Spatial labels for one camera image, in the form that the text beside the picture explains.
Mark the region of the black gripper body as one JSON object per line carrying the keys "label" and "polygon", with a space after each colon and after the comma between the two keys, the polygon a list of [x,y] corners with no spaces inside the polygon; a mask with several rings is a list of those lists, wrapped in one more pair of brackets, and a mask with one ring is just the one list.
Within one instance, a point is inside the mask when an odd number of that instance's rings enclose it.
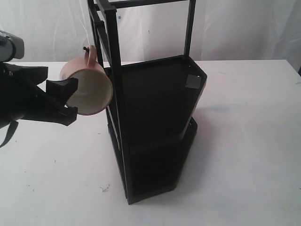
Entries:
{"label": "black gripper body", "polygon": [[48,78],[46,66],[0,64],[0,127],[23,118],[37,85]]}

